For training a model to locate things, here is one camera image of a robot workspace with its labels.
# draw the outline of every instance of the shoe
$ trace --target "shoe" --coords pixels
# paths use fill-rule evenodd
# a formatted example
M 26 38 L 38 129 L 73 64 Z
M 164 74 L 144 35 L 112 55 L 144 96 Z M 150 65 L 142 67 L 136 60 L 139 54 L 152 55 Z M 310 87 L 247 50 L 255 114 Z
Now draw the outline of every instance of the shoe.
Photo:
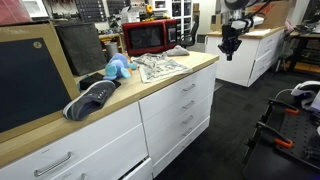
M 68 120 L 83 120 L 90 113 L 101 109 L 115 89 L 115 84 L 108 80 L 92 84 L 83 94 L 63 109 L 63 116 Z

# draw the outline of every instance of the office chair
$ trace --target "office chair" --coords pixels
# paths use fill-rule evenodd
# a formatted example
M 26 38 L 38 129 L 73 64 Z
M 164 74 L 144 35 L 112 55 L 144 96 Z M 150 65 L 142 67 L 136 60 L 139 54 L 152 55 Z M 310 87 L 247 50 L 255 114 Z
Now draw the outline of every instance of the office chair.
M 179 45 L 183 48 L 193 46 L 196 43 L 196 35 L 199 28 L 199 16 L 194 16 L 194 21 L 195 23 L 192 27 L 191 33 L 182 34 L 180 37 Z

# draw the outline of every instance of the bag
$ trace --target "bag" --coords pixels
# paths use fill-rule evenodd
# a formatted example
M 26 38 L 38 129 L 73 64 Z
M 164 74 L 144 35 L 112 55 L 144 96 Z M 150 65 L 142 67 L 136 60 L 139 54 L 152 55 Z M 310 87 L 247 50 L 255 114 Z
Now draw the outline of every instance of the bag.
M 98 32 L 94 24 L 56 26 L 64 54 L 73 74 L 82 76 L 106 65 Z

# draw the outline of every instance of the wall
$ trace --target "wall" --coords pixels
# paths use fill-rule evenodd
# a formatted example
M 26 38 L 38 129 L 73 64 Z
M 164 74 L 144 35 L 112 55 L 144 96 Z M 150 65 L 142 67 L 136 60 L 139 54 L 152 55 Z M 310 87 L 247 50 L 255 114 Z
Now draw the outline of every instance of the wall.
M 211 32 L 211 16 L 215 14 L 216 0 L 192 0 L 192 3 L 199 3 L 200 6 L 200 23 L 198 34 L 204 34 Z
M 52 11 L 51 11 L 51 7 L 49 4 L 49 0 L 43 0 L 44 5 L 47 8 L 47 11 L 50 15 L 50 17 L 52 17 Z M 107 4 L 107 0 L 102 0 L 103 2 L 103 6 L 104 9 L 106 11 L 106 15 L 107 17 L 109 16 L 109 10 L 108 10 L 108 4 Z M 70 4 L 59 4 L 59 3 L 53 3 L 52 4 L 52 10 L 54 13 L 58 13 L 58 14 L 75 14 L 78 12 L 77 6 L 75 3 L 70 3 Z M 99 30 L 105 30 L 105 29 L 109 29 L 109 24 L 108 22 L 99 22 L 99 23 L 95 23 L 95 26 L 97 29 Z
M 301 23 L 310 0 L 293 0 L 287 19 L 293 26 Z

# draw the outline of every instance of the drawer handle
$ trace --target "drawer handle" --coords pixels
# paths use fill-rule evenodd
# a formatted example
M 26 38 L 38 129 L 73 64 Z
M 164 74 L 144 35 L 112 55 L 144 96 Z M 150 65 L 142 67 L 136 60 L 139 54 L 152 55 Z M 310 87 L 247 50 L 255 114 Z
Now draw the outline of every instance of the drawer handle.
M 190 144 L 192 143 L 192 139 L 189 139 L 189 141 L 182 146 L 183 149 L 185 149 L 186 147 L 188 147 Z
M 188 109 L 189 107 L 191 107 L 194 104 L 194 101 L 191 101 L 189 104 L 182 106 L 185 109 Z
M 192 131 L 192 128 L 189 128 L 187 132 L 183 133 L 182 136 L 188 136 Z
M 192 84 L 190 87 L 183 89 L 183 91 L 190 91 L 190 89 L 196 87 L 195 84 Z
M 193 116 L 190 115 L 190 117 L 187 120 L 182 121 L 183 124 L 188 124 L 193 119 Z
M 50 167 L 46 168 L 45 170 L 35 170 L 34 171 L 34 176 L 35 177 L 39 177 L 39 176 L 47 173 L 48 171 L 50 171 L 50 170 L 56 168 L 57 166 L 59 166 L 60 164 L 68 161 L 70 159 L 70 157 L 71 157 L 71 152 L 68 152 L 66 158 L 62 159 L 61 161 L 58 161 L 58 162 L 54 163 L 53 165 L 51 165 Z

